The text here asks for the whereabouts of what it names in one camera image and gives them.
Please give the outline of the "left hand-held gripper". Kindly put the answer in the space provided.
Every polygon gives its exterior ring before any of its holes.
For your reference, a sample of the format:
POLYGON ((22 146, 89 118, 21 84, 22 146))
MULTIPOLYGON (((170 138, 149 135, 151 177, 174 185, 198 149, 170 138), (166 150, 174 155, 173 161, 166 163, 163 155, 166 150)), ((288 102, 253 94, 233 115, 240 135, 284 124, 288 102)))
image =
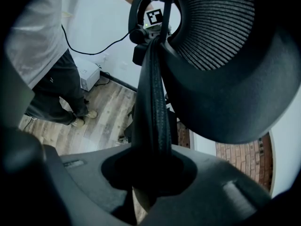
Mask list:
POLYGON ((163 9, 152 9, 144 13, 143 28, 150 38, 160 35, 163 23, 163 9))

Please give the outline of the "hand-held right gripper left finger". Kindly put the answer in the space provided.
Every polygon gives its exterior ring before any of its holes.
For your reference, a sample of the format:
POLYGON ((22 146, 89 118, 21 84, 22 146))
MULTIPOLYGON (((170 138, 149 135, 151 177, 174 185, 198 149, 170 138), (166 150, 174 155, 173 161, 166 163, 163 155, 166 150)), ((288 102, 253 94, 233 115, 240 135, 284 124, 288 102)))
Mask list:
POLYGON ((102 174, 107 159, 128 149, 127 145, 89 153, 59 156, 44 146, 46 164, 67 209, 72 226, 132 226, 131 189, 116 189, 102 174))

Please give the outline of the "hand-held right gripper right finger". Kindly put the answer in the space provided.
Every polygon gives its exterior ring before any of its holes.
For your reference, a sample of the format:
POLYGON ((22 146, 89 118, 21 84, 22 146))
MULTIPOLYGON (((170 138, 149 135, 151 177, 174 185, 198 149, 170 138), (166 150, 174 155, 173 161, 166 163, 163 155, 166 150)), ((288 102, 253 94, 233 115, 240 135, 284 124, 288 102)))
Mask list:
POLYGON ((230 163, 173 146, 196 166, 196 177, 179 195, 160 197, 141 226, 239 225, 271 200, 269 193, 230 163))

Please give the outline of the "black mesh office chair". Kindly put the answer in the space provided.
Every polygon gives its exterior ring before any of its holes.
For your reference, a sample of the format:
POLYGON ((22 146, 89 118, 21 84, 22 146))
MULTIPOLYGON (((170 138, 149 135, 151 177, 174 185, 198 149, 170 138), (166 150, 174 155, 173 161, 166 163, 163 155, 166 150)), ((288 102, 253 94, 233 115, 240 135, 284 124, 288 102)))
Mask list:
POLYGON ((196 166, 172 149, 165 100, 190 130, 219 143, 242 144, 266 134, 301 86, 301 0, 133 0, 128 30, 142 67, 129 154, 141 164, 129 177, 152 208, 181 194, 196 166), (144 13, 163 9, 159 36, 144 13))

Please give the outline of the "person's right shoe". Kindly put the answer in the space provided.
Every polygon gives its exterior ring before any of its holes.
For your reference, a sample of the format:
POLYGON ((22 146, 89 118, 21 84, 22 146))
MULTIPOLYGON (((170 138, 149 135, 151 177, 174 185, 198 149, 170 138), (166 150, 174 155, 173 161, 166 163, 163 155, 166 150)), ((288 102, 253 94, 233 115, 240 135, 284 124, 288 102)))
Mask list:
POLYGON ((76 128, 81 128, 85 125, 85 121, 82 118, 77 117, 73 122, 70 123, 70 125, 76 128))

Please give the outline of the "white boxy appliance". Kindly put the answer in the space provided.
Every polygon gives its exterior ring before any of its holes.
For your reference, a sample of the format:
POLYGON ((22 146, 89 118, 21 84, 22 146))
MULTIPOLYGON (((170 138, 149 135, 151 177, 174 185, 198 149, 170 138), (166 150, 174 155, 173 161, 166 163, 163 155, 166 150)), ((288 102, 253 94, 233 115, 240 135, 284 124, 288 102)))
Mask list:
POLYGON ((80 57, 74 58, 74 62, 79 72, 81 88, 90 91, 100 79, 99 66, 80 57))

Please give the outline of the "person's dark trousers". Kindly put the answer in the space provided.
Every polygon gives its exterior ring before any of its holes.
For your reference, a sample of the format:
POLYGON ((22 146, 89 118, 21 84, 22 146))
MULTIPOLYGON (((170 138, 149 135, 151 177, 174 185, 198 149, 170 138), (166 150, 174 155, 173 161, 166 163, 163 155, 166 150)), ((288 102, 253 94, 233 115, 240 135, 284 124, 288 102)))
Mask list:
POLYGON ((79 72, 69 50, 32 90, 35 95, 25 112, 27 116, 69 125, 88 114, 79 72))

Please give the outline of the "person's white shirt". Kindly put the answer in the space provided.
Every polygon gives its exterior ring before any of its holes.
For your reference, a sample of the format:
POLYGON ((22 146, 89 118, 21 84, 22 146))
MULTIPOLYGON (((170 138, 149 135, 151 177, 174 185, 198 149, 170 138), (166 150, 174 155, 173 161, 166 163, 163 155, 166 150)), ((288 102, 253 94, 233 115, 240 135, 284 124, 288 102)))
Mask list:
POLYGON ((68 49, 61 27, 62 1, 32 0, 5 42, 10 62, 31 89, 68 49))

